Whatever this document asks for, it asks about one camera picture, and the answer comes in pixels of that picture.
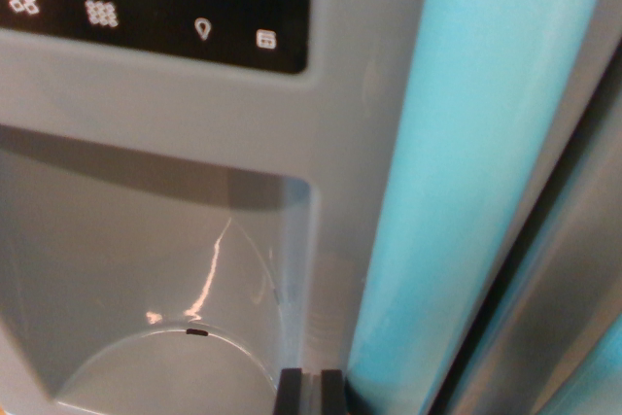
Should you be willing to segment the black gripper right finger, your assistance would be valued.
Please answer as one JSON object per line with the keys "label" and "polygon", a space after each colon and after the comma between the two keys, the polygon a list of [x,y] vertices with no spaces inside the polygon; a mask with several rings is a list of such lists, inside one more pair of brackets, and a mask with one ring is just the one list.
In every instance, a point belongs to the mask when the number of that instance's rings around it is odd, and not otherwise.
{"label": "black gripper right finger", "polygon": [[346,415],[345,382],[340,369],[323,369],[313,381],[311,413]]}

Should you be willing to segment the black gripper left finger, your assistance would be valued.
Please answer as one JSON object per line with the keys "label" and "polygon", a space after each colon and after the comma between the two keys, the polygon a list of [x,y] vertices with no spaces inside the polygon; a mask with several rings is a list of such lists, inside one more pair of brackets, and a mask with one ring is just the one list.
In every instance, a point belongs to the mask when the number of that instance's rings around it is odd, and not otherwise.
{"label": "black gripper left finger", "polygon": [[312,376],[302,368],[284,368],[274,401],[274,415],[310,413]]}

